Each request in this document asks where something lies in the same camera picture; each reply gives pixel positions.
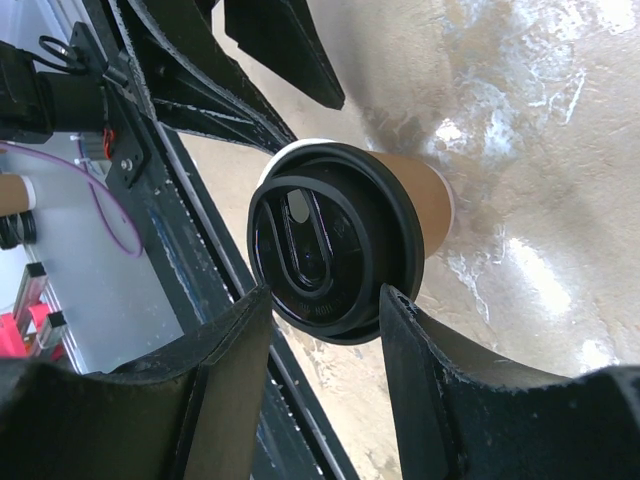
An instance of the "red component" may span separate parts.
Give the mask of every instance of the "red component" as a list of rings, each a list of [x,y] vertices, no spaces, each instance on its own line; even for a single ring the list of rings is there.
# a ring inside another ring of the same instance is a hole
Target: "red component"
[[[36,331],[39,332],[47,315],[51,313],[49,305],[46,303],[38,303],[29,307],[29,312],[31,313],[31,319],[36,327]],[[62,345],[58,345],[51,355],[51,360],[56,361],[63,355],[64,348]],[[23,358],[27,356],[29,356],[29,351],[20,336],[13,315],[10,313],[0,315],[0,357]]]
[[[116,132],[110,128],[105,128],[102,134],[102,148],[104,149],[104,156],[107,160],[111,160],[113,154],[113,142],[116,139]]]
[[[26,356],[27,348],[20,337],[13,315],[0,315],[0,357]]]

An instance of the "kraft paper cup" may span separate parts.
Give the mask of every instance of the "kraft paper cup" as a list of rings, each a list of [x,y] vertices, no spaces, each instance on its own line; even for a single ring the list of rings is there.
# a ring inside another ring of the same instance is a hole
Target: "kraft paper cup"
[[[0,217],[23,213],[35,206],[35,190],[29,178],[0,174]]]
[[[303,222],[293,216],[293,191],[306,203]],[[300,140],[260,177],[249,210],[249,258],[286,321],[332,343],[363,343],[379,334],[380,286],[415,299],[424,260],[453,218],[449,184],[420,160]]]

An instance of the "floor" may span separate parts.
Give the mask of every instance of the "floor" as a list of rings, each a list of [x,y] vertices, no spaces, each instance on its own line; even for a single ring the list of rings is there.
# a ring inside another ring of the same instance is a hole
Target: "floor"
[[[553,373],[640,361],[638,5],[309,4],[347,92],[342,112],[239,52],[220,9],[214,32],[299,137],[413,155],[450,181],[455,225],[426,261],[418,305]],[[185,143],[244,253],[268,157]],[[361,477],[401,478],[379,341],[335,347],[283,328]]]

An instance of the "bolt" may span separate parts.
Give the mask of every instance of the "bolt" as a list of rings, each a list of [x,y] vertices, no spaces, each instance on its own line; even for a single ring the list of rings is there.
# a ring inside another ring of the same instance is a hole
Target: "bolt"
[[[132,170],[133,162],[130,159],[125,158],[123,161],[120,162],[120,168],[127,171]]]

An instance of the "cup lid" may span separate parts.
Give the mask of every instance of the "cup lid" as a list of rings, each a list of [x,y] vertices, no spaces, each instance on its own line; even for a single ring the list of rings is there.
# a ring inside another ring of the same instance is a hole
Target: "cup lid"
[[[278,314],[332,343],[375,338],[382,284],[415,298],[422,279],[420,225],[406,192],[347,145],[302,147],[272,168],[251,201],[248,245]]]

